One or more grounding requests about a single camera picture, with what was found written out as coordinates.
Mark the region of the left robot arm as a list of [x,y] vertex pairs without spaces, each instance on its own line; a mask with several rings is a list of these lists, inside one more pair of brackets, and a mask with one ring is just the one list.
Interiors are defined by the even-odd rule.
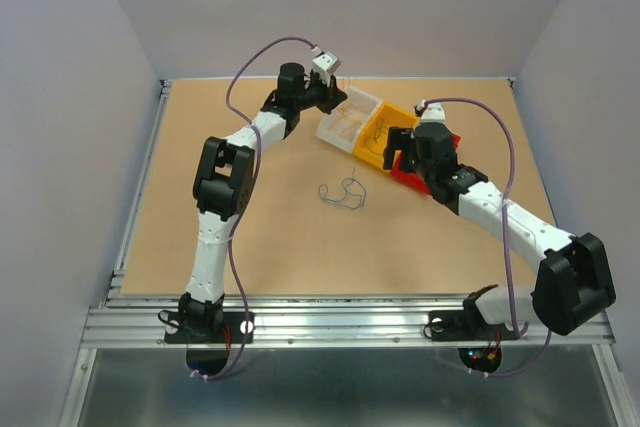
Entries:
[[331,53],[314,58],[310,72],[298,63],[281,65],[276,89],[256,117],[229,136],[205,141],[193,185],[199,221],[194,266],[174,328],[202,341],[221,333],[228,243],[253,193],[257,156],[288,137],[302,111],[329,114],[347,99],[335,78],[339,65]]

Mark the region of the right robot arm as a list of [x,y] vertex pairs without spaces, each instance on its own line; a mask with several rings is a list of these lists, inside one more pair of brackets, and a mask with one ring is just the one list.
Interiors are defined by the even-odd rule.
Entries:
[[604,243],[592,233],[559,229],[509,200],[486,175],[459,162],[444,124],[390,128],[383,167],[393,166],[418,175],[436,202],[501,240],[504,260],[517,254],[536,275],[531,287],[507,284],[471,293],[460,313],[466,334],[541,323],[566,336],[615,303]]

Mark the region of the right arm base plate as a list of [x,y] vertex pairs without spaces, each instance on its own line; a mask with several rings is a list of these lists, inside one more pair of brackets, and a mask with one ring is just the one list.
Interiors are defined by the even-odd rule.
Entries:
[[437,310],[428,314],[422,329],[423,336],[434,342],[488,342],[489,340],[517,340],[515,333],[504,324],[490,325],[474,312],[466,310]]

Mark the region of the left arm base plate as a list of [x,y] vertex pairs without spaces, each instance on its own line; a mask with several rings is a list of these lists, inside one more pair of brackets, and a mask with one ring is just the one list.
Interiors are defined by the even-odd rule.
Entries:
[[254,313],[248,315],[249,323],[245,323],[243,312],[224,312],[222,320],[212,329],[189,327],[186,321],[179,319],[177,311],[161,310],[158,320],[164,325],[166,344],[240,344],[253,342]]

